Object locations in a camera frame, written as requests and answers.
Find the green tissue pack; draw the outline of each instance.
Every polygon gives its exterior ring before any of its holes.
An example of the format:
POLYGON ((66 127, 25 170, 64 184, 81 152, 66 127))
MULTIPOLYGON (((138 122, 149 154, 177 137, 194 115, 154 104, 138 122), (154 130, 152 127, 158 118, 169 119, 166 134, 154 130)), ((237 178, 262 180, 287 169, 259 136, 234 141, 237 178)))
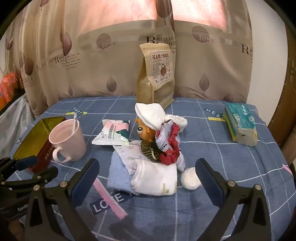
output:
POLYGON ((245 105, 226 103, 225 120, 233 141, 248 146, 257 144, 255 119, 245 105))

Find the curtain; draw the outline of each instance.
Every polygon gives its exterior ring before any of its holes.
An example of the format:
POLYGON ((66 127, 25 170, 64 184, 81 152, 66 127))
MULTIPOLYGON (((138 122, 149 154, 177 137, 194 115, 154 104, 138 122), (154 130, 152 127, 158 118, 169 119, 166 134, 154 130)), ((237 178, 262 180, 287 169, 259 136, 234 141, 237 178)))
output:
POLYGON ((61 99, 136 95, 140 44, 167 43, 174 96, 245 103, 252 30, 244 0, 33 0, 6 34, 35 115, 61 99))

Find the silver screw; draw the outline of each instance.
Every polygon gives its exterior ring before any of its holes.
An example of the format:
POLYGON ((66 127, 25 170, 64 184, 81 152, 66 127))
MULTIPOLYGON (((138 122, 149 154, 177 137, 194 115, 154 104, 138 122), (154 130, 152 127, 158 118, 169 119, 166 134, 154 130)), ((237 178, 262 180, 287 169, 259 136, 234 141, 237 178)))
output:
POLYGON ((35 185, 35 186, 33 187, 34 191, 37 191, 39 188, 40 188, 39 185, 35 185))
POLYGON ((262 187, 261 187, 259 184, 256 184, 256 185, 255 185, 255 188, 256 188, 257 190, 261 190, 262 187))
POLYGON ((229 186, 234 187, 235 186, 235 182, 230 180, 227 182, 229 186))
POLYGON ((63 187, 65 187, 65 186, 67 186, 67 182, 66 181, 62 181, 59 185, 63 188, 63 187))

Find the wet wipes packet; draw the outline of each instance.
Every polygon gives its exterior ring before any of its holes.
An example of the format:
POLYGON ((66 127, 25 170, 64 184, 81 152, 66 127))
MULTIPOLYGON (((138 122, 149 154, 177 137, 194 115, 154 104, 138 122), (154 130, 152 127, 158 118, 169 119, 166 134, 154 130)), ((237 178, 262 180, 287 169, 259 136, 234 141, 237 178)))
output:
POLYGON ((257 144, 255 120, 245 105, 226 103, 225 120, 233 141, 249 146, 257 144))
POLYGON ((103 120, 103 129, 91 142, 94 145, 128 146, 130 120, 103 120))

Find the pink mug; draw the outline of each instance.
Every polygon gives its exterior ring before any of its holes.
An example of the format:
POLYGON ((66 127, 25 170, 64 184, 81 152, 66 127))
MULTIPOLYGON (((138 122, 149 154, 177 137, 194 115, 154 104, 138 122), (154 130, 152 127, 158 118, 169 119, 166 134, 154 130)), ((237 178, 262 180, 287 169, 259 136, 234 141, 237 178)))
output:
POLYGON ((49 134, 50 143, 56 148, 53 151, 52 157, 58 163, 68 161, 77 161, 86 152, 86 144, 79 125, 76 120, 76 130, 72 135, 73 119, 65 120, 58 124, 49 134), (64 161, 60 161, 57 153, 60 152, 64 157, 64 161))

